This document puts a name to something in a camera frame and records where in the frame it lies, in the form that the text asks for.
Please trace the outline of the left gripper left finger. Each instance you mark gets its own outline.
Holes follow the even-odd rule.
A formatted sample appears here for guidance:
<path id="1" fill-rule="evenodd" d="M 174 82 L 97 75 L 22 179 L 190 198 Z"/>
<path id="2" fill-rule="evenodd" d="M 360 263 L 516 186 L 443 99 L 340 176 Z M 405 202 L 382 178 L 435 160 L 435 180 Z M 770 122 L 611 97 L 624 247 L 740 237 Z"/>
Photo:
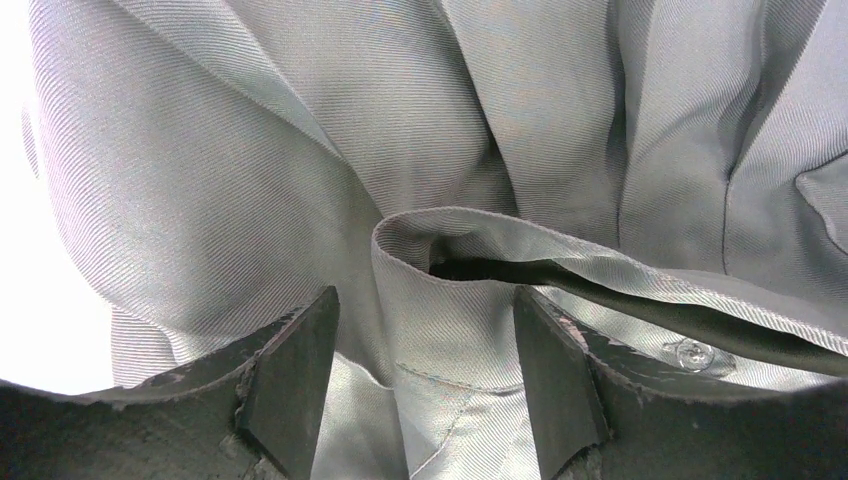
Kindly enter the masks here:
<path id="1" fill-rule="evenodd" d="M 133 388 L 1 385 L 5 479 L 307 479 L 339 323 L 334 288 Z"/>

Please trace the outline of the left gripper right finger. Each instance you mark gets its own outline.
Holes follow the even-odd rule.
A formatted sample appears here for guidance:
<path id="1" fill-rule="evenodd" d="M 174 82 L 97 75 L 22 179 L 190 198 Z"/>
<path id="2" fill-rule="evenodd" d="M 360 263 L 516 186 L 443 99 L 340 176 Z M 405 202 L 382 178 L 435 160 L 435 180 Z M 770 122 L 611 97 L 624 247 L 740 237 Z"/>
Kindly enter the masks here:
<path id="1" fill-rule="evenodd" d="M 847 384 L 776 392 L 686 372 L 514 299 L 527 409 L 545 479 L 843 479 Z"/>

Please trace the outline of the grey garment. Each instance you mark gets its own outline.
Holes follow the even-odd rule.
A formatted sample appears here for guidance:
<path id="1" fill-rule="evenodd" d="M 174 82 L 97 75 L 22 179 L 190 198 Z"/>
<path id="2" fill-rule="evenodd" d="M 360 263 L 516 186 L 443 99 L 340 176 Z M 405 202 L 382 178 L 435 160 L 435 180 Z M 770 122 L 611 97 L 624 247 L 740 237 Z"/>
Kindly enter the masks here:
<path id="1" fill-rule="evenodd" d="M 843 1 L 33 1 L 40 161 L 133 388 L 332 287 L 307 479 L 545 479 L 514 299 L 847 384 Z"/>

